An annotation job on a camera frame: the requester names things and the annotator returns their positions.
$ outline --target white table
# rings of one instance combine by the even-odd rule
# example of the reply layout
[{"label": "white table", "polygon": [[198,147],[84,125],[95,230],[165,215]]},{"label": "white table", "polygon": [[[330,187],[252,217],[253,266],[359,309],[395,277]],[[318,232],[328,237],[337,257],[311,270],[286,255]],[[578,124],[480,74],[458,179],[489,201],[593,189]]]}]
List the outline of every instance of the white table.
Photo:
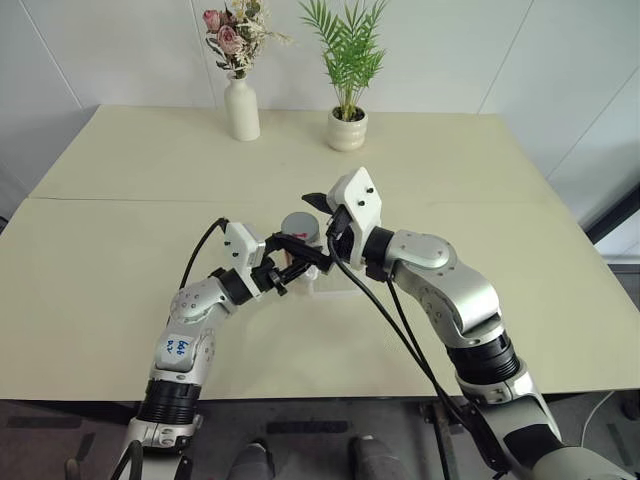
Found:
[{"label": "white table", "polygon": [[[0,397],[141,398],[169,302],[209,223],[225,215],[269,234],[291,211],[311,211],[300,194],[327,190],[359,164],[379,187],[387,228],[447,238],[494,283],[543,392],[640,385],[640,315],[498,118],[376,115],[353,155],[312,134],[319,113],[267,112],[250,144],[229,140],[219,122],[200,110],[101,108],[22,204],[0,236],[0,361],[11,366]],[[214,236],[192,278],[227,265],[221,253]],[[457,392],[424,313],[402,298],[436,374]],[[202,398],[432,394],[363,296],[271,294],[220,332]]]}]

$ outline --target handwritten label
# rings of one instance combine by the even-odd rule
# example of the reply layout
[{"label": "handwritten label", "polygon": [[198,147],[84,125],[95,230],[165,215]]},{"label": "handwritten label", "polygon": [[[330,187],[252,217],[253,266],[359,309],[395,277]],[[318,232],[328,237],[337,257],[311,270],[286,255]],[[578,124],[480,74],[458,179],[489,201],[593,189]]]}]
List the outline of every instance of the handwritten label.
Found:
[{"label": "handwritten label", "polygon": [[185,358],[189,345],[193,342],[193,338],[184,337],[182,335],[169,335],[162,352],[162,359],[165,362],[177,363]]}]

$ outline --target potted plant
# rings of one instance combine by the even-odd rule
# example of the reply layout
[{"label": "potted plant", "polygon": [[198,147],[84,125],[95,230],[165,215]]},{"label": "potted plant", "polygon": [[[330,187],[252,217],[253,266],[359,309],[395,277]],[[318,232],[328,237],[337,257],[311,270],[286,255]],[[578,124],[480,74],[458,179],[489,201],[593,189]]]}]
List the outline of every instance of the potted plant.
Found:
[{"label": "potted plant", "polygon": [[237,140],[255,140],[260,136],[256,92],[246,83],[267,37],[287,42],[289,38],[267,30],[263,0],[233,0],[233,11],[205,10],[205,42],[219,57],[216,65],[229,71],[229,86],[224,103],[231,135]]},{"label": "potted plant", "polygon": [[338,97],[338,106],[329,112],[327,142],[336,150],[355,150],[364,143],[368,122],[358,101],[381,70],[385,54],[376,44],[376,30],[386,0],[377,0],[370,8],[360,0],[353,8],[345,3],[344,19],[332,13],[325,0],[300,5],[307,14],[302,20],[322,40],[322,56]]}]

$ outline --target wall panel seam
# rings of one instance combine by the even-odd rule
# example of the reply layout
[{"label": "wall panel seam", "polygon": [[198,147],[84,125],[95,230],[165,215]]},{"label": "wall panel seam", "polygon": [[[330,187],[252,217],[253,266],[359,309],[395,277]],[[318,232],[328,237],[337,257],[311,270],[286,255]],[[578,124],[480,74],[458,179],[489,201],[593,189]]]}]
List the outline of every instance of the wall panel seam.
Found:
[{"label": "wall panel seam", "polygon": [[585,128],[585,130],[582,132],[582,134],[578,137],[578,139],[573,143],[573,145],[571,145],[571,147],[569,147],[569,150],[567,150],[567,152],[562,156],[562,158],[560,158],[560,160],[558,161],[558,163],[556,164],[555,167],[553,167],[553,169],[546,175],[547,179],[550,179],[551,176],[556,172],[556,170],[558,170],[558,168],[560,167],[560,165],[562,165],[562,163],[567,159],[567,157],[569,157],[569,155],[571,155],[571,152],[573,152],[576,147],[578,146],[578,144],[582,141],[582,139],[587,135],[587,133],[589,133],[589,130],[591,130],[591,128],[596,124],[596,122],[600,119],[600,117],[604,114],[604,112],[607,111],[607,109],[609,108],[609,106],[613,103],[613,101],[616,99],[616,97],[620,94],[620,92],[624,89],[624,87],[627,86],[627,84],[631,81],[631,79],[634,77],[634,75],[638,72],[638,67],[634,68],[633,71],[631,72],[631,75],[629,75],[624,82],[622,82],[622,85],[620,85],[620,87],[615,91],[615,93],[611,96],[611,98],[609,99],[609,101],[604,105],[604,107],[602,107],[602,109],[600,109],[600,111],[596,114],[596,116],[593,118],[593,120],[591,120],[591,122],[589,123],[589,125],[587,125],[587,128]]},{"label": "wall panel seam", "polygon": [[20,193],[24,194],[25,197],[29,194],[29,189],[27,188],[27,186],[22,182],[22,180],[20,180],[20,178],[18,178],[15,173],[11,171],[11,169],[7,166],[6,163],[4,163],[2,159],[0,159],[0,172],[6,173],[7,177],[9,177],[10,180],[13,180],[17,184],[18,188],[22,190]]},{"label": "wall panel seam", "polygon": [[625,255],[628,255],[628,254],[629,254],[629,252],[630,252],[631,250],[633,250],[634,248],[636,248],[636,247],[638,246],[638,244],[639,244],[639,243],[640,243],[640,242],[636,242],[636,243],[634,243],[633,245],[631,245],[631,246],[630,246],[629,248],[627,248],[624,252],[622,252],[622,255],[620,255],[620,256],[621,256],[621,257],[624,257]]},{"label": "wall panel seam", "polygon": [[56,66],[56,69],[58,70],[58,74],[62,78],[62,81],[64,82],[65,86],[69,90],[69,93],[71,94],[71,96],[73,97],[74,101],[76,102],[76,105],[78,106],[78,108],[84,108],[84,106],[82,105],[82,102],[80,101],[80,99],[76,95],[76,92],[71,87],[71,83],[69,83],[69,80],[67,79],[67,76],[64,74],[64,71],[62,70],[62,67],[60,66],[60,64],[56,60],[56,57],[53,54],[53,52],[51,51],[51,48],[49,48],[49,45],[48,45],[47,41],[45,40],[44,36],[42,35],[42,32],[38,28],[38,25],[36,24],[35,20],[31,16],[31,12],[29,12],[29,9],[27,8],[27,6],[24,3],[24,0],[18,0],[18,2],[20,3],[20,6],[22,7],[22,10],[24,11],[25,15],[29,19],[29,22],[31,23],[31,26],[33,27],[34,31],[36,32],[36,35],[40,39],[40,42],[42,43],[42,46],[47,51],[47,54],[49,55],[49,58],[51,58],[51,61]]},{"label": "wall panel seam", "polygon": [[489,88],[487,89],[487,93],[484,94],[484,97],[482,97],[482,100],[480,101],[480,106],[478,107],[478,110],[476,111],[476,113],[480,113],[482,111],[482,109],[484,108],[484,104],[487,101],[487,98],[489,98],[489,95],[491,94],[491,91],[493,90],[493,86],[495,85],[496,81],[498,80],[498,77],[500,76],[500,73],[502,72],[502,69],[504,68],[504,65],[507,63],[507,59],[509,58],[509,54],[511,54],[511,50],[513,49],[513,46],[516,43],[516,40],[518,39],[518,36],[520,35],[520,31],[522,30],[522,27],[524,26],[525,22],[527,21],[527,17],[529,16],[529,12],[531,11],[531,7],[533,7],[533,2],[535,0],[531,0],[529,2],[529,6],[527,7],[527,10],[524,12],[524,15],[522,16],[522,20],[520,20],[520,25],[518,25],[518,29],[516,30],[516,33],[514,34],[513,38],[511,39],[511,43],[509,44],[509,48],[507,48],[506,53],[504,54],[504,58],[502,59],[502,62],[500,62],[500,65],[498,65],[498,69],[496,70],[495,75],[493,76],[493,79],[491,80],[491,83],[489,84]]},{"label": "wall panel seam", "polygon": [[200,54],[202,56],[202,63],[205,71],[207,72],[209,91],[211,92],[211,101],[213,102],[213,106],[217,107],[218,102],[216,101],[216,94],[213,90],[213,81],[211,79],[211,72],[209,71],[209,65],[207,64],[207,59],[205,57],[204,41],[200,38],[200,31],[198,30],[198,17],[196,16],[196,9],[193,5],[193,0],[189,0],[189,4],[191,5],[191,14],[193,16],[193,27],[196,29],[196,38],[198,39],[198,45],[200,45]]}]

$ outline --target dried flower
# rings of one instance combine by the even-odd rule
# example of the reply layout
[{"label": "dried flower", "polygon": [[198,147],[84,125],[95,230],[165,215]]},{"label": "dried flower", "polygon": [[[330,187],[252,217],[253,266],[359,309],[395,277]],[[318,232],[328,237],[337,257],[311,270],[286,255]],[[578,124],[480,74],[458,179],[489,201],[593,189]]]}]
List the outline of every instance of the dried flower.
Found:
[{"label": "dried flower", "polygon": [[227,55],[234,55],[242,49],[245,43],[240,35],[229,25],[224,25],[218,30],[218,45]]},{"label": "dried flower", "polygon": [[232,0],[230,11],[206,10],[202,16],[207,24],[205,42],[220,59],[223,70],[243,78],[253,67],[267,37],[286,41],[285,35],[269,32],[265,25],[268,12],[263,0]]},{"label": "dried flower", "polygon": [[217,33],[220,30],[220,27],[224,25],[223,15],[226,17],[226,14],[222,14],[218,10],[205,10],[202,18],[204,23],[207,24],[207,29],[212,33]]}]

